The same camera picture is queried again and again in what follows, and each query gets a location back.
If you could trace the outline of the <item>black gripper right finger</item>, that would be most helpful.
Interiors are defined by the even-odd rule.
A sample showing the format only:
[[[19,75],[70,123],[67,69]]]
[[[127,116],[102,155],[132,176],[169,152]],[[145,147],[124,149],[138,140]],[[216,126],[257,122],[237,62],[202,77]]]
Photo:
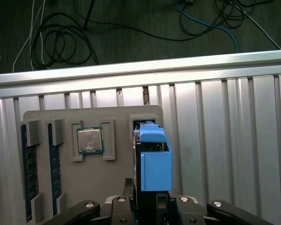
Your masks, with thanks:
[[[155,193],[157,225],[270,225],[271,223],[227,201],[213,200],[204,208],[190,196]]]

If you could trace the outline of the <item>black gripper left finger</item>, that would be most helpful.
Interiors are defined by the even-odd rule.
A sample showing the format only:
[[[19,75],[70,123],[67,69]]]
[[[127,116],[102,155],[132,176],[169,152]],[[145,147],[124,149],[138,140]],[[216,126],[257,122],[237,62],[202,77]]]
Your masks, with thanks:
[[[46,225],[132,225],[133,179],[126,178],[123,195],[109,196],[103,205],[93,200],[77,203]]]

